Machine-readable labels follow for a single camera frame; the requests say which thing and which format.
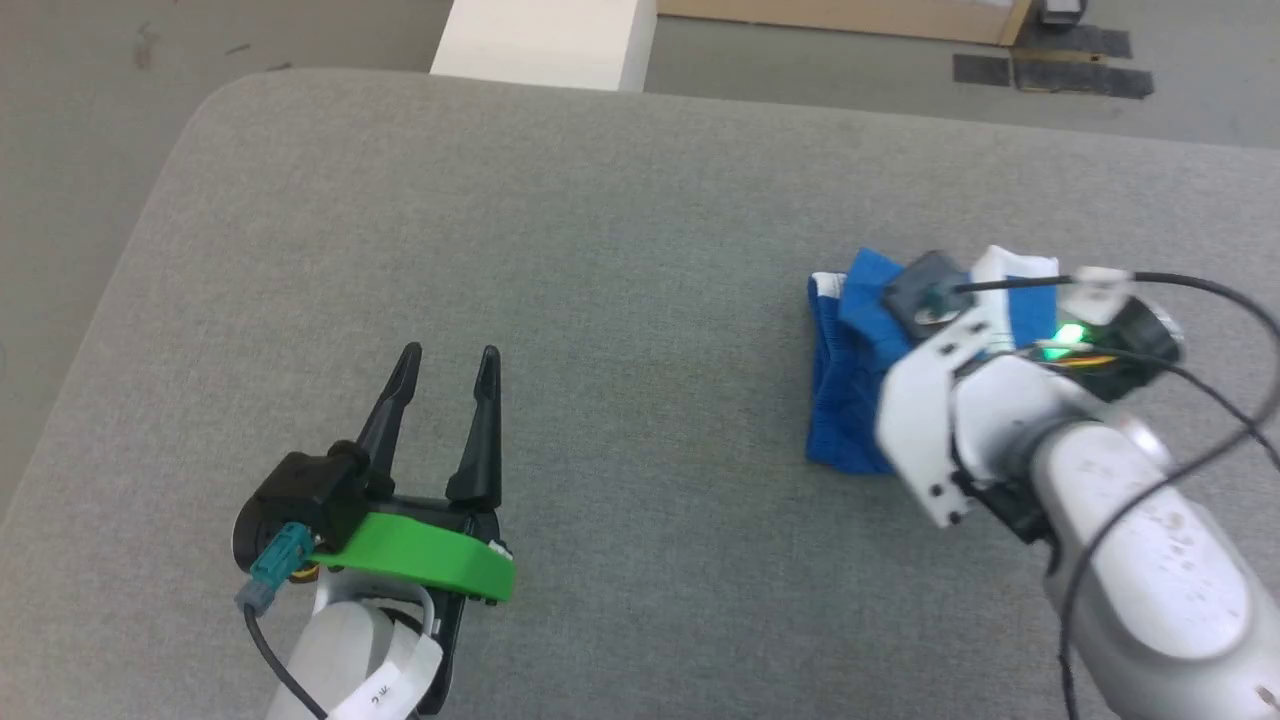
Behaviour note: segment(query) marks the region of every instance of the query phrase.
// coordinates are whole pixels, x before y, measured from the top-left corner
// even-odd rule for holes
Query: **glowing green led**
[[[1075,323],[1068,323],[1057,332],[1053,333],[1053,342],[1083,342],[1084,341],[1084,325],[1078,325]],[[1071,352],[1070,350],[1064,350],[1061,347],[1050,347],[1044,350],[1046,360],[1057,360],[1059,357]]]

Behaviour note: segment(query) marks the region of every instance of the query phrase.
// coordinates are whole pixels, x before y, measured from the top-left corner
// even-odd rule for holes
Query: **floor stain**
[[[160,40],[160,33],[152,32],[150,28],[150,20],[142,23],[133,38],[133,67],[140,70],[151,69],[151,49]]]

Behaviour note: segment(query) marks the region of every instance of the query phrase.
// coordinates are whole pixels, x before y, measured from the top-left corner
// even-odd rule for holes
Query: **gray floor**
[[[285,63],[425,72],[447,15],[447,0],[0,0],[0,509],[200,101]],[[995,51],[681,19],[659,23],[646,90],[1280,147],[1275,0],[1106,0],[1091,20],[1133,33],[1155,96],[957,86],[952,53]]]

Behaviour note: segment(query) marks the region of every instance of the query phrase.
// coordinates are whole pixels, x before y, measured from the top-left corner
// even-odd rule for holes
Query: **blue cloth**
[[[902,266],[872,250],[859,250],[844,286],[831,296],[809,278],[809,306],[817,324],[813,415],[805,457],[855,475],[892,473],[876,443],[876,407],[888,369],[911,350],[901,325],[881,305],[884,286]],[[1052,337],[1057,293],[1052,287],[1009,293],[1009,324],[1018,346]]]

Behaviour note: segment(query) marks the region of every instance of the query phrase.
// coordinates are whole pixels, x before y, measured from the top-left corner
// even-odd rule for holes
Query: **gray table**
[[[805,464],[805,277],[991,242],[1204,274],[1280,306],[1280,155],[413,74],[252,77],[192,119],[0,529],[5,720],[256,717],[274,680],[228,537],[285,452],[358,430],[424,342],[397,475],[443,491],[504,354],[509,606],[463,626],[453,717],[1060,712],[1043,552],[934,529]],[[1156,293],[1240,398],[1272,359]],[[1226,430],[1147,392],[1185,456]],[[1275,478],[1196,480],[1272,588]],[[287,651],[308,593],[265,625]],[[1105,716],[1084,688],[1088,717]]]

